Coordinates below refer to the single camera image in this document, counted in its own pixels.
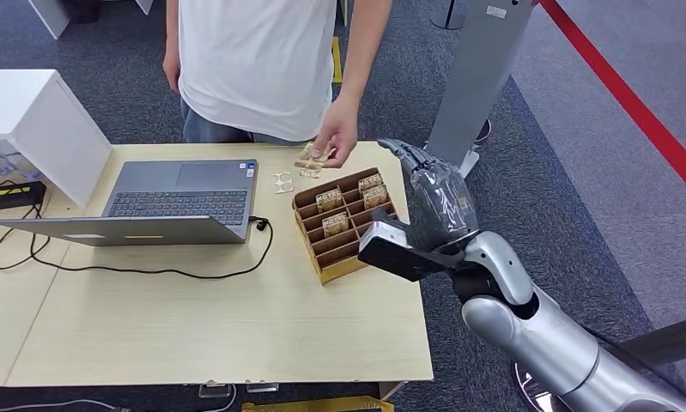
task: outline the person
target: person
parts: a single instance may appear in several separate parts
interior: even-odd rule
[[[340,94],[331,101],[337,0],[167,0],[163,70],[187,142],[315,140],[340,167],[392,0],[355,2]]]

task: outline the yellow tape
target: yellow tape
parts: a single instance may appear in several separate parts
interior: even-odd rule
[[[340,41],[337,36],[332,38],[332,62],[335,72],[332,75],[333,83],[343,82],[343,64],[340,61]]]
[[[393,405],[374,397],[339,397],[336,399],[319,399],[317,401],[259,406],[253,403],[241,405],[241,412],[345,412],[370,409],[380,409],[381,412],[393,412]]]
[[[14,189],[4,189],[4,190],[0,191],[0,196],[3,196],[3,195],[12,195],[12,194],[14,194],[14,193],[22,193],[23,191],[24,191],[24,192],[27,192],[27,191],[29,191],[30,189],[32,189],[32,188],[31,188],[31,187],[22,187],[22,188],[17,187],[17,188],[14,188]]]

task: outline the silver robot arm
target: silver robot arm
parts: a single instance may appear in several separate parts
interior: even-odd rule
[[[401,160],[422,223],[412,227],[378,216],[361,239],[360,260],[413,282],[447,273],[466,325],[574,412],[686,412],[685,398],[600,348],[532,283],[500,235],[479,230],[456,169],[404,142],[379,144]]]

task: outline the gray pillar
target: gray pillar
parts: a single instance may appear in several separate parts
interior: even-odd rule
[[[472,0],[426,150],[460,165],[487,120],[530,20],[531,0]]]

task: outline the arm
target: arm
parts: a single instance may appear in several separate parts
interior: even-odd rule
[[[360,104],[363,90],[383,37],[392,0],[363,0],[355,2],[350,23],[348,56],[340,95]]]
[[[321,153],[328,142],[334,148],[325,167],[341,167],[358,141],[358,109],[380,39],[383,37],[392,0],[359,0],[350,23],[348,55],[340,94],[325,114],[314,150]]]
[[[163,59],[163,72],[168,85],[179,92],[179,0],[166,0],[166,57]]]

